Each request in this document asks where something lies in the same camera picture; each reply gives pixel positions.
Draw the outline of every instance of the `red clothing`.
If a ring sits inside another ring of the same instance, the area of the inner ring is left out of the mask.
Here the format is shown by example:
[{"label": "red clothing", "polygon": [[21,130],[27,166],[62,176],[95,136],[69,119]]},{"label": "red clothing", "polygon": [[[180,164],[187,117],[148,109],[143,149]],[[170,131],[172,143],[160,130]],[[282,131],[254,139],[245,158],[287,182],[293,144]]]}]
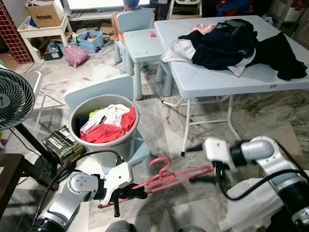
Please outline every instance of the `red clothing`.
[{"label": "red clothing", "polygon": [[81,132],[81,139],[95,144],[107,143],[124,136],[125,131],[110,124],[96,125],[87,134]]},{"label": "red clothing", "polygon": [[125,113],[121,117],[121,127],[125,132],[131,130],[136,119],[135,108],[131,107],[130,112]]}]

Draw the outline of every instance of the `cable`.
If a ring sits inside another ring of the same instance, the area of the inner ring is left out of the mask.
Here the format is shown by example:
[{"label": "cable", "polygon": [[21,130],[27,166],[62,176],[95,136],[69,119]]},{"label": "cable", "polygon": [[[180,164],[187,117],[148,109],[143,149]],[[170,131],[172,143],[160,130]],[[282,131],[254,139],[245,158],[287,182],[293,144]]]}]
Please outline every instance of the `cable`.
[{"label": "cable", "polygon": [[35,62],[33,62],[33,64],[24,73],[28,72],[33,67],[34,64]]},{"label": "cable", "polygon": [[22,183],[24,183],[30,176],[28,176],[26,179],[22,180],[21,182],[17,183],[17,185],[20,185]]},{"label": "cable", "polygon": [[295,169],[286,169],[286,170],[281,170],[278,171],[276,173],[270,174],[268,176],[266,176],[263,180],[260,180],[258,183],[256,183],[255,185],[253,185],[250,189],[248,189],[247,191],[245,191],[243,194],[241,194],[238,197],[232,198],[230,197],[226,190],[224,189],[224,187],[222,186],[222,182],[221,182],[221,178],[223,177],[221,175],[221,164],[219,164],[220,162],[216,161],[216,176],[218,179],[218,185],[219,188],[221,190],[221,192],[223,193],[223,195],[228,198],[231,201],[239,201],[241,199],[243,199],[244,197],[248,196],[250,193],[252,193],[254,190],[256,190],[258,187],[260,187],[262,184],[266,183],[267,181],[271,180],[272,178],[275,178],[278,175],[282,175],[285,173],[298,173],[301,174],[304,178],[306,178],[307,181],[309,181],[309,177],[307,175],[303,175],[303,173],[300,170],[295,170]]},{"label": "cable", "polygon": [[114,153],[114,154],[117,156],[117,159],[118,159],[118,160],[119,160],[119,159],[122,159],[122,158],[120,157],[120,155],[119,155],[116,151],[113,151],[113,150],[101,150],[101,151],[93,151],[93,152],[86,153],[86,154],[80,156],[79,158],[75,159],[75,160],[74,160],[73,162],[71,162],[70,164],[68,164],[64,169],[62,169],[61,172],[59,172],[58,175],[56,175],[56,176],[54,177],[54,179],[51,181],[51,183],[50,183],[49,186],[47,187],[45,193],[42,195],[42,197],[41,197],[41,199],[40,199],[40,202],[39,202],[39,204],[38,204],[37,211],[36,211],[36,213],[35,213],[35,217],[34,217],[34,220],[33,220],[32,225],[34,225],[35,221],[37,220],[37,218],[38,218],[38,216],[39,216],[39,211],[40,211],[40,209],[41,209],[41,207],[42,207],[42,205],[43,205],[43,203],[44,203],[44,201],[45,201],[45,199],[46,199],[46,196],[47,196],[48,192],[50,191],[51,187],[57,182],[57,180],[58,180],[59,178],[63,177],[63,173],[64,173],[68,168],[70,168],[71,166],[73,166],[73,165],[74,165],[77,161],[79,161],[80,159],[82,159],[82,158],[84,158],[84,157],[87,157],[87,156],[90,156],[90,155],[93,155],[93,154],[101,153],[101,152],[112,152],[112,153]]},{"label": "cable", "polygon": [[16,138],[25,146],[25,148],[26,148],[27,150],[33,152],[34,154],[36,154],[36,155],[39,157],[39,159],[40,159],[41,162],[42,162],[42,166],[41,166],[40,168],[38,168],[38,169],[41,169],[42,167],[44,167],[44,162],[43,162],[42,157],[41,157],[37,152],[35,152],[35,151],[31,150],[30,148],[28,148],[28,147],[26,146],[26,144],[14,133],[14,131],[13,131],[11,128],[9,128],[9,130],[10,130],[10,131],[13,133],[13,135],[15,135]]},{"label": "cable", "polygon": [[71,21],[71,19],[73,19],[73,18],[80,18],[82,15],[83,15],[82,11],[79,11],[73,17],[68,16],[68,18],[69,18],[69,21]]}]

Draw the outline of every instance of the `white cloth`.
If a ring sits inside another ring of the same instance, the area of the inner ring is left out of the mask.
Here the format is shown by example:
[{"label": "white cloth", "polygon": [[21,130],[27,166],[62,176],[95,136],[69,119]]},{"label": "white cloth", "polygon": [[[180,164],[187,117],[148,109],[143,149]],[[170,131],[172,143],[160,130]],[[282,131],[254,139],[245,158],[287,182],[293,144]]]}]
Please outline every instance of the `white cloth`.
[{"label": "white cloth", "polygon": [[240,76],[242,72],[245,70],[246,65],[249,64],[254,59],[254,57],[255,57],[255,49],[254,49],[252,56],[250,56],[249,58],[244,58],[237,65],[228,66],[227,68],[230,71],[232,71],[232,73],[235,74],[236,76]]},{"label": "white cloth", "polygon": [[195,52],[196,50],[190,40],[175,40],[160,58],[163,62],[183,61],[191,63]]},{"label": "white cloth", "polygon": [[[229,189],[227,193],[231,197],[237,197],[260,180],[262,178],[244,180]],[[282,200],[271,185],[266,182],[239,201],[228,200],[228,212],[226,218],[219,222],[219,227],[222,231],[239,226],[241,226],[241,230],[244,230],[271,215],[282,206]]]},{"label": "white cloth", "polygon": [[130,109],[122,104],[109,105],[105,109],[97,111],[81,128],[81,131],[87,134],[91,128],[100,124],[104,116],[106,117],[104,124],[111,124],[121,128],[122,115],[128,112],[130,112]]}]

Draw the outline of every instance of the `blue plastic container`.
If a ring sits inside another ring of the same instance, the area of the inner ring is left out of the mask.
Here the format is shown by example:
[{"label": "blue plastic container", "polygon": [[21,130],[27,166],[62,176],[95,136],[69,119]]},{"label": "blue plastic container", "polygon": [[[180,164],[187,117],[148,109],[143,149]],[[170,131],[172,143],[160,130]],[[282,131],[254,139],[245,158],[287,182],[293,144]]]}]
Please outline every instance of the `blue plastic container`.
[{"label": "blue plastic container", "polygon": [[[96,35],[96,38],[92,41],[85,40],[88,32],[89,36]],[[100,31],[89,30],[84,35],[78,37],[77,40],[79,41],[79,46],[87,52],[95,53],[97,47],[103,47],[103,34]]]}]

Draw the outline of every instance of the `laundry basket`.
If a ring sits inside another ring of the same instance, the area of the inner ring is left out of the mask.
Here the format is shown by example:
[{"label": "laundry basket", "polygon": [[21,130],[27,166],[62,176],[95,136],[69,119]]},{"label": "laundry basket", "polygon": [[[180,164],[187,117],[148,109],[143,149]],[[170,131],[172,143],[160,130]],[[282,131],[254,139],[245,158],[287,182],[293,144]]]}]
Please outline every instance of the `laundry basket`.
[{"label": "laundry basket", "polygon": [[[88,143],[80,139],[79,128],[76,128],[75,122],[78,117],[89,115],[90,112],[93,112],[101,107],[108,107],[111,104],[123,104],[124,106],[131,108],[135,107],[136,119],[133,127],[129,132],[127,132],[124,136],[119,139],[116,139],[112,142],[102,143],[102,144],[93,144]],[[89,151],[100,151],[111,149],[116,152],[124,161],[129,161],[130,158],[133,156],[134,153],[134,138],[135,138],[135,131],[137,125],[139,123],[139,112],[136,105],[129,99],[119,96],[119,95],[101,95],[95,98],[91,98],[89,100],[84,101],[76,109],[70,116],[69,121],[69,131],[73,138],[78,141],[80,144],[86,146]],[[96,161],[104,166],[104,167],[115,167],[116,166],[116,155],[112,152],[102,152],[92,155],[96,159]]]}]

